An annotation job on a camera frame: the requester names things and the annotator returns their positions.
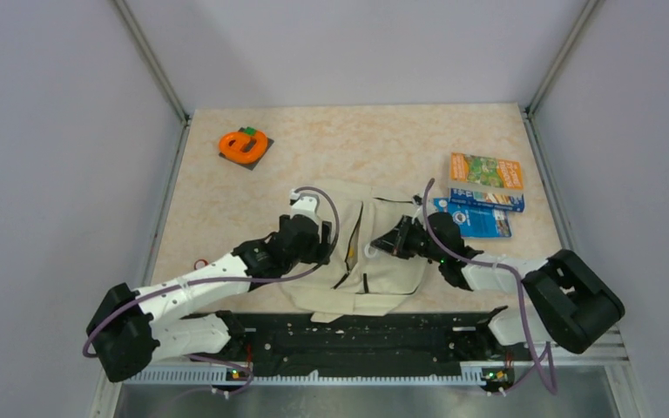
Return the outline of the cream canvas backpack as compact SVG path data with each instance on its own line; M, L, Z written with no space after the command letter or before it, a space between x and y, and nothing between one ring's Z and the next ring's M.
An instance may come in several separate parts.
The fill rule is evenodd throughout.
M414 215L413 195L398 189L339 179L314 186L334 201L340 233L330 261L317 271L280 285L311 321L327 323L343 315L383 316L411 297L422 284L428 262L399 259L371 245L404 215Z

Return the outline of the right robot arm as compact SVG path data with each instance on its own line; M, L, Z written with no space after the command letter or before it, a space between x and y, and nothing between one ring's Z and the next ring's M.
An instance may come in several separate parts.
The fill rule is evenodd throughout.
M477 333L476 348L488 359L500 358L527 334L582 354L626 314L622 300L572 250L535 260L495 256L466 244L445 212L426 220L402 216L368 246L403 260L433 261L452 287L528 299L529 306L497 314Z

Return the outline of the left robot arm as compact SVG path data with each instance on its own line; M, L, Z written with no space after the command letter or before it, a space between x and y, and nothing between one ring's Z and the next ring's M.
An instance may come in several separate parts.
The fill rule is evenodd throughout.
M338 225L314 215L282 215L278 230L242 242L191 273L149 287L111 287L87 327L83 355L99 361L112 383L149 365L188 354L233 360L244 336L217 314L197 316L215 301L249 292L253 285L301 279L329 262Z

